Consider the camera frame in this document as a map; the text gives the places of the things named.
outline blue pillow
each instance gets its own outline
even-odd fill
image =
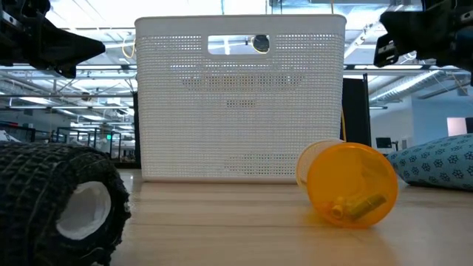
[[[445,137],[387,156],[410,185],[473,191],[473,134]]]

